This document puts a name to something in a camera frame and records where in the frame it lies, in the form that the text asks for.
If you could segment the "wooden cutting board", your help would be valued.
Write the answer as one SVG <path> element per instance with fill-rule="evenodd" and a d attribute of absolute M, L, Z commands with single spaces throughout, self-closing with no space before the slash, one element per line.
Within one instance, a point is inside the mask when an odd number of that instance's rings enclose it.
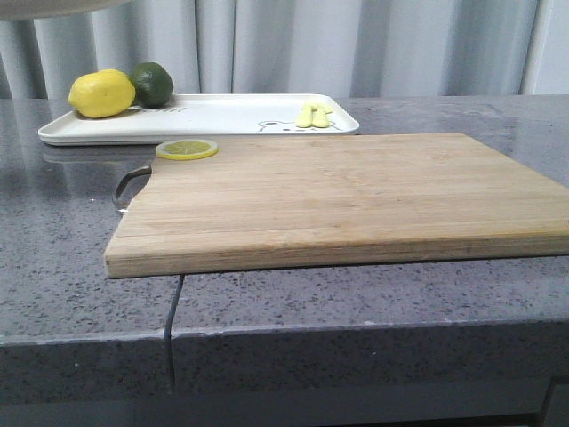
<path fill-rule="evenodd" d="M 460 133 L 243 137 L 156 158 L 111 278 L 568 252 L 568 190 Z"/>

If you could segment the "white round plate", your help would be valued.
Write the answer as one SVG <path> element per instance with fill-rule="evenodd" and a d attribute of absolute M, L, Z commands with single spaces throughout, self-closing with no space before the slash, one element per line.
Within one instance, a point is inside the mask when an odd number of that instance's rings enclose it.
<path fill-rule="evenodd" d="M 1 20 L 27 20 L 92 12 L 126 0 L 1 0 Z"/>

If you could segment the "white bear tray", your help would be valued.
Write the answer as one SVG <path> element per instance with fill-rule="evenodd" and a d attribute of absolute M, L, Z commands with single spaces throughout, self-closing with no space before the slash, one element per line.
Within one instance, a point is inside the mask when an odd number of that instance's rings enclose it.
<path fill-rule="evenodd" d="M 333 109 L 328 128 L 299 128 L 302 105 L 322 102 Z M 153 144 L 182 137 L 233 135 L 353 134 L 359 123 L 334 99 L 313 93 L 179 94 L 161 109 L 131 107 L 99 119 L 76 111 L 53 120 L 38 136 L 53 146 Z"/>

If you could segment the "lemon slice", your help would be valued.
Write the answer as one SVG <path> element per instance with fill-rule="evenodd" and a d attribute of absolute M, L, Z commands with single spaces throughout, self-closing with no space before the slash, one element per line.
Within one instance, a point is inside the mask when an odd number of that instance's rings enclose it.
<path fill-rule="evenodd" d="M 156 147 L 156 155 L 168 160 L 196 160 L 213 156 L 218 150 L 214 141 L 182 139 L 162 142 Z"/>

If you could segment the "grey curtain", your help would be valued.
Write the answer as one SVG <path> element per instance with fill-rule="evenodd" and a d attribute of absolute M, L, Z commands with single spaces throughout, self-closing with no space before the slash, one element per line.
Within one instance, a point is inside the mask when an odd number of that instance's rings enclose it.
<path fill-rule="evenodd" d="M 130 1 L 1 25 L 1 95 L 155 61 L 178 93 L 565 94 L 565 1 Z"/>

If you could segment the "green lime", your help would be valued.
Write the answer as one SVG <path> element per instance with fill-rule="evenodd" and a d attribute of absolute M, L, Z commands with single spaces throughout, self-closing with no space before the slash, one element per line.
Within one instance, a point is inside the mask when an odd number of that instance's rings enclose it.
<path fill-rule="evenodd" d="M 135 100 L 148 109 L 162 108 L 173 94 L 173 80 L 166 69 L 156 62 L 137 64 L 131 74 Z"/>

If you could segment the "yellow lemon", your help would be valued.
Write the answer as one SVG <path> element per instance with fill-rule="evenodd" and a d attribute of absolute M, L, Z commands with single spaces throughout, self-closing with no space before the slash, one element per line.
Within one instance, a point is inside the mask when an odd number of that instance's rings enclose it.
<path fill-rule="evenodd" d="M 127 110 L 135 93 L 123 71 L 109 68 L 77 78 L 70 87 L 68 103 L 85 117 L 111 117 Z"/>

